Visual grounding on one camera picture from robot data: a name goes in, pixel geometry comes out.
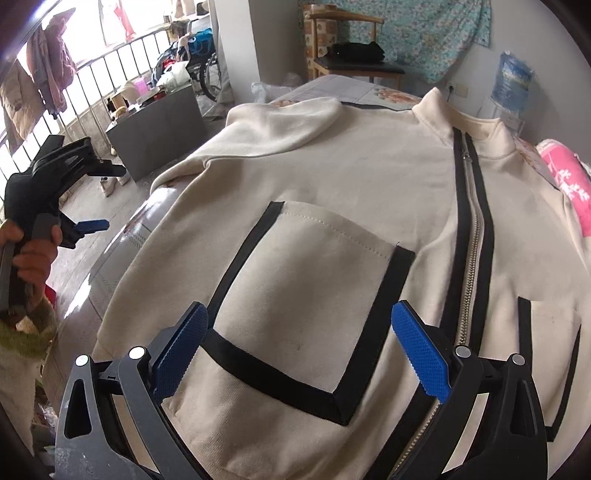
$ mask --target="gray box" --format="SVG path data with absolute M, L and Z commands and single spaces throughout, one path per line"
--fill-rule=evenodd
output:
M 106 133 L 135 181 L 191 153 L 207 140 L 190 85 L 111 125 Z

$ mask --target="pink blanket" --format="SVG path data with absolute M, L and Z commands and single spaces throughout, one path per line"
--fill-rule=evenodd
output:
M 556 140 L 544 140 L 537 149 L 558 187 L 572 202 L 579 216 L 583 237 L 591 236 L 591 181 L 577 154 Z

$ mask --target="metal zipper teeth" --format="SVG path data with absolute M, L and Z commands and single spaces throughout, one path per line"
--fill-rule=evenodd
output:
M 466 137 L 464 135 L 462 135 L 462 142 L 463 142 L 462 153 L 463 153 L 464 161 L 469 164 L 468 168 L 469 168 L 470 172 L 472 172 L 472 158 L 470 157 L 470 154 L 468 153 L 468 147 L 466 144 Z M 473 220 L 472 225 L 474 226 L 474 228 L 473 228 L 473 231 L 470 232 L 470 242 L 469 242 L 469 247 L 468 247 L 469 250 L 468 250 L 468 258 L 467 258 L 466 281 L 464 282 L 464 288 L 462 291 L 462 302 L 460 305 L 459 331 L 458 331 L 458 335 L 456 338 L 457 345 L 467 345 L 468 326 L 469 326 L 469 322 L 470 322 L 470 305 L 472 304 L 472 296 L 474 293 L 474 283 L 476 281 L 476 263 L 478 261 L 478 239 L 480 238 L 480 228 L 481 228 L 480 215 L 478 215 L 478 211 L 477 211 L 477 207 L 476 207 L 476 205 L 478 205 L 478 199 L 476 198 L 476 194 L 473 191 L 473 189 L 474 189 L 473 174 L 471 173 L 471 175 L 469 177 L 468 177 L 468 175 L 466 175 L 466 176 L 467 176 L 467 179 L 470 180 L 468 182 L 468 192 L 469 192 L 470 197 L 472 198 L 473 205 L 474 205 L 474 208 L 472 209 L 472 220 Z M 398 470 L 398 468 L 404 463 L 406 458 L 408 458 L 408 455 L 410 455 L 410 453 L 413 451 L 413 449 L 415 448 L 418 441 L 421 439 L 421 437 L 423 436 L 423 434 L 427 430 L 427 427 L 429 426 L 429 424 L 433 420 L 433 417 L 435 417 L 437 411 L 439 410 L 440 405 L 441 404 L 440 404 L 439 400 L 436 400 L 435 403 L 433 404 L 431 410 L 429 411 L 427 418 L 423 422 L 423 425 L 421 425 L 420 430 L 414 436 L 412 441 L 408 444 L 407 449 L 401 455 L 401 457 L 398 459 L 398 462 L 394 466 L 390 475 L 392 475 L 396 470 Z

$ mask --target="person's arm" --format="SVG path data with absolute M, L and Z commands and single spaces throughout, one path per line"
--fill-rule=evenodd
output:
M 20 228 L 8 220 L 0 226 L 0 247 L 6 242 L 19 242 L 22 236 Z M 18 268 L 18 276 L 28 284 L 27 317 L 0 319 L 0 403 L 29 450 L 33 448 L 30 428 L 37 369 L 57 324 L 44 290 L 61 243 L 59 227 L 53 228 L 51 236 L 51 242 L 28 242 L 12 261 Z

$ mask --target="white shoe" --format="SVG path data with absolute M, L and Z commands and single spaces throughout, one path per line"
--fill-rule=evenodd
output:
M 114 177 L 102 177 L 100 179 L 100 189 L 103 191 L 105 197 L 108 197 L 113 193 L 115 190 L 115 183 L 117 183 L 117 180 L 115 180 Z
M 127 172 L 122 177 L 117 177 L 117 181 L 119 182 L 119 185 L 125 185 L 127 182 L 129 182 L 130 178 L 131 178 L 131 175 L 129 174 L 129 172 Z

